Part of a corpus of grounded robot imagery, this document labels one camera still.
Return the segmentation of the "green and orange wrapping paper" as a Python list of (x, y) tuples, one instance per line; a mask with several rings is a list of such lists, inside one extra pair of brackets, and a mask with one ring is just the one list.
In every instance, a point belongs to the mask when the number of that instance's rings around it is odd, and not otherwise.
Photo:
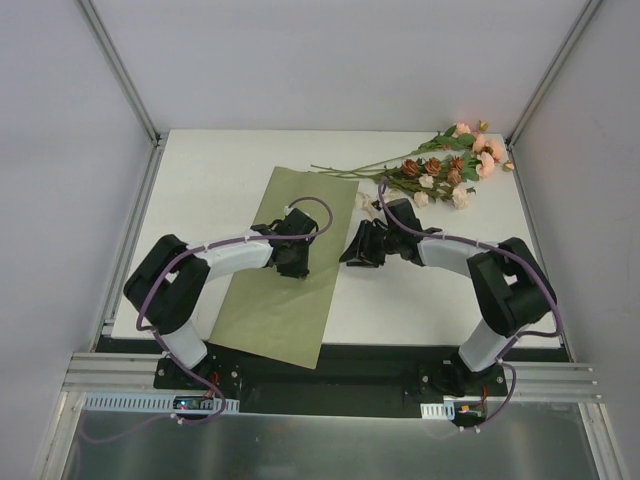
[(306, 278), (286, 278), (273, 268), (234, 274), (210, 343), (307, 369), (316, 367), (357, 190), (355, 181), (274, 168), (255, 216), (257, 223), (282, 216), (285, 206), (304, 196), (325, 201), (333, 223), (310, 246)]

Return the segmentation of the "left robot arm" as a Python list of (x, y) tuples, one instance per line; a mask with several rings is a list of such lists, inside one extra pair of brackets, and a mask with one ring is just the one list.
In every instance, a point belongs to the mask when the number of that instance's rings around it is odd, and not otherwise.
[(309, 247), (319, 232), (310, 216), (293, 208), (283, 219), (251, 226), (238, 237), (188, 244), (173, 234), (161, 237), (130, 275), (123, 294), (161, 339), (188, 388), (211, 377), (208, 349), (196, 333), (193, 314), (204, 286), (248, 269), (274, 268), (283, 277), (304, 279)]

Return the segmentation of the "pink rose flower branch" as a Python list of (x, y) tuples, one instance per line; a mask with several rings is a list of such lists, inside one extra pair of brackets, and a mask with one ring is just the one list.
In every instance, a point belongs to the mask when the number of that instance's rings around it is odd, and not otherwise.
[(364, 178), (368, 174), (380, 171), (384, 166), (398, 166), (404, 159), (428, 159), (436, 157), (444, 159), (447, 155), (463, 155), (465, 153), (477, 157), (480, 161), (476, 167), (479, 179), (491, 176), (493, 169), (502, 166), (507, 170), (513, 168), (508, 159), (507, 148), (503, 140), (488, 134), (489, 124), (479, 121), (476, 126), (458, 122), (444, 131), (437, 131), (429, 140), (421, 143), (409, 153), (387, 160), (365, 164), (350, 169), (312, 165), (318, 172), (344, 178)]

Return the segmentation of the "brown rose flower branch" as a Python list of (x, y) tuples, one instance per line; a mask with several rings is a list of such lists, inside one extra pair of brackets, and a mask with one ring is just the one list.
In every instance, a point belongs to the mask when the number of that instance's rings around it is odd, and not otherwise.
[(478, 181), (476, 167), (479, 163), (477, 157), (467, 153), (447, 155), (444, 159), (404, 159), (398, 166), (384, 166), (367, 177), (376, 183), (386, 179), (390, 188), (408, 194), (424, 191), (438, 197), (451, 193), (467, 181)]

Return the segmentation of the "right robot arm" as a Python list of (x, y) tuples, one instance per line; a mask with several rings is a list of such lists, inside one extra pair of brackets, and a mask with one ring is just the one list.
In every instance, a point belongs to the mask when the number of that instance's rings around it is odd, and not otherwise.
[(419, 267), (440, 268), (472, 282), (481, 320), (450, 360), (429, 375), (443, 395), (473, 394), (497, 373), (499, 361), (523, 329), (537, 323), (557, 297), (526, 243), (511, 237), (497, 244), (424, 229), (406, 199), (382, 206), (383, 220), (363, 220), (339, 261), (378, 268), (390, 255)]

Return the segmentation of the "cream rose flower branch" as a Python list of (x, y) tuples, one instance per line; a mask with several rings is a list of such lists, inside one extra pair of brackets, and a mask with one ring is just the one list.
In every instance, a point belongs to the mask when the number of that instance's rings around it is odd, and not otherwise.
[(387, 185), (404, 193), (419, 208), (430, 203), (449, 203), (456, 210), (468, 207), (471, 196), (476, 193), (474, 187), (466, 187), (463, 183), (451, 185), (433, 176), (423, 174), (418, 177), (387, 178)]

